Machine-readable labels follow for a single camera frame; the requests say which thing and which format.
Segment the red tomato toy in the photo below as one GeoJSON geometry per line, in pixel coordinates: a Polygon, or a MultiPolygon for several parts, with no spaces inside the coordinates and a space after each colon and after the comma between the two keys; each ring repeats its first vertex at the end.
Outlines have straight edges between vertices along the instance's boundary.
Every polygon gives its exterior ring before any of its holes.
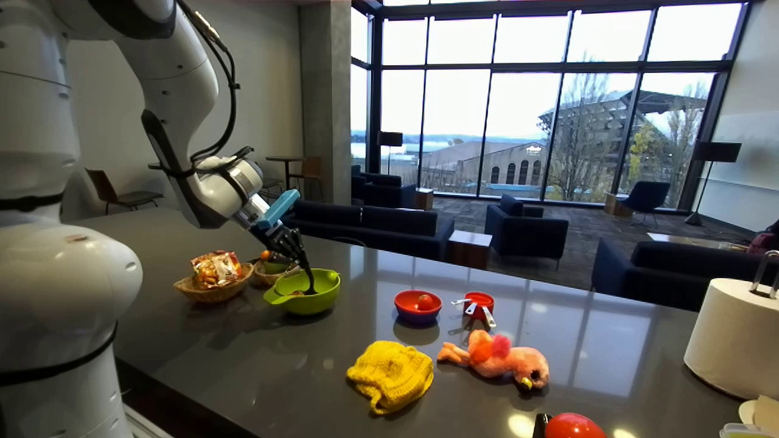
{"type": "Polygon", "coordinates": [[[430,294],[419,294],[416,306],[421,311],[435,309],[435,300],[430,294]]]}
{"type": "Polygon", "coordinates": [[[544,423],[544,438],[606,438],[606,433],[590,418],[564,411],[544,423]]]}

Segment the paper towel roll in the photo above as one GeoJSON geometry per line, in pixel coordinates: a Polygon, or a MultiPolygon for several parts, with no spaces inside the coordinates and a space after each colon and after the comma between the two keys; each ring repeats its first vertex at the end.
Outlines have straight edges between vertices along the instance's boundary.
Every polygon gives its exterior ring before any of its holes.
{"type": "Polygon", "coordinates": [[[752,283],[716,277],[689,337],[684,362],[708,384],[740,397],[779,397],[779,300],[752,283]]]}

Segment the sky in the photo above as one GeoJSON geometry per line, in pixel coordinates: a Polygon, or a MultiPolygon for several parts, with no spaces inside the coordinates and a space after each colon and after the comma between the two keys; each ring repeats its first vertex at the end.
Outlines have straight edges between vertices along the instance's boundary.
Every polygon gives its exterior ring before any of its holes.
{"type": "MultiPolygon", "coordinates": [[[[740,4],[665,7],[656,15],[650,60],[716,60],[728,51],[740,4]]],[[[568,60],[635,60],[650,24],[648,13],[573,15],[568,60]]],[[[492,19],[430,23],[430,63],[488,63],[492,19]]],[[[564,17],[499,17],[495,63],[561,60],[564,17]]],[[[426,24],[385,23],[385,65],[424,63],[426,24]]],[[[352,53],[364,58],[368,24],[352,13],[352,53]]],[[[364,119],[364,74],[352,68],[352,124],[364,119]]],[[[381,129],[421,129],[421,71],[385,71],[381,129]]],[[[475,135],[484,129],[488,71],[430,71],[426,131],[475,135]]],[[[607,75],[607,90],[633,90],[635,75],[607,75]]],[[[643,90],[678,92],[710,85],[710,74],[651,74],[643,90]]],[[[559,75],[495,74],[488,136],[542,136],[538,114],[551,110],[559,75]]]]}

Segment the red toy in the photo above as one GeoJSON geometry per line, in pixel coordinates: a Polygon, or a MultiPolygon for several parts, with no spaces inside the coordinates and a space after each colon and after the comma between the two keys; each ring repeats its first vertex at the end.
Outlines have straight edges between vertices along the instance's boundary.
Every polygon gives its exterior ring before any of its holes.
{"type": "Polygon", "coordinates": [[[521,389],[542,389],[549,380],[549,365],[536,348],[511,346],[509,337],[492,337],[481,328],[470,331],[467,351],[443,343],[437,362],[471,368],[478,377],[511,377],[521,389]]]}
{"type": "Polygon", "coordinates": [[[606,438],[606,433],[590,418],[564,411],[544,423],[544,438],[606,438]]]}

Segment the wicker basket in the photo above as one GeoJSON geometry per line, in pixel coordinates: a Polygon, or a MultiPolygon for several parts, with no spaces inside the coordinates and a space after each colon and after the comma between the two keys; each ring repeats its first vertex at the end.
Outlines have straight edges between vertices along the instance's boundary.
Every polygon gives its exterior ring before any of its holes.
{"type": "Polygon", "coordinates": [[[196,288],[192,283],[192,275],[186,275],[175,283],[175,289],[196,305],[214,306],[214,305],[229,303],[231,296],[241,294],[247,288],[250,277],[253,277],[253,268],[247,264],[241,264],[237,279],[225,288],[196,288]]]}

